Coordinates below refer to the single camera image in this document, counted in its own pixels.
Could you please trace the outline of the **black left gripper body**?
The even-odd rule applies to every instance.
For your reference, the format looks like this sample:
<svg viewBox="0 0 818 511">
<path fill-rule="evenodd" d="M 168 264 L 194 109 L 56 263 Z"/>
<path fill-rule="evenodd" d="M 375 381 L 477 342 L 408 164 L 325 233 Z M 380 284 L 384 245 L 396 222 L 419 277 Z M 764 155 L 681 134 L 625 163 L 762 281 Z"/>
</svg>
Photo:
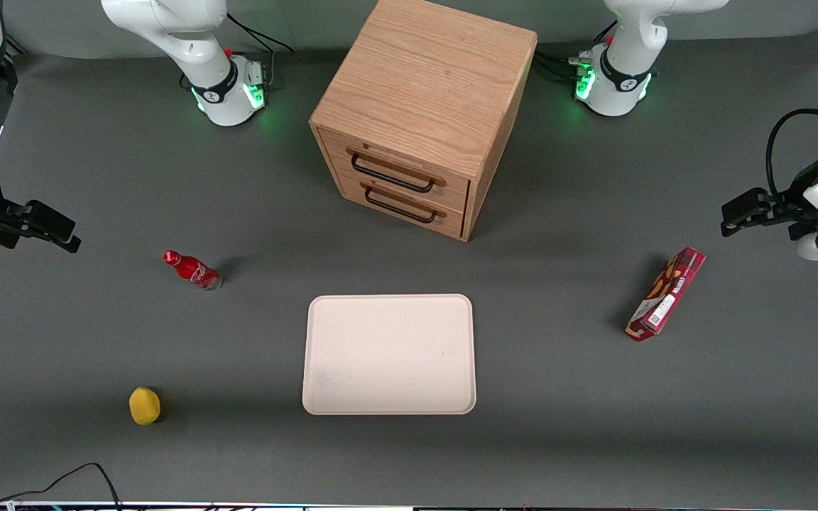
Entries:
<svg viewBox="0 0 818 511">
<path fill-rule="evenodd" d="M 792 241 L 807 235 L 818 235 L 818 209 L 804 198 L 802 191 L 785 190 L 773 194 L 772 198 L 770 224 L 789 224 L 788 233 Z"/>
</svg>

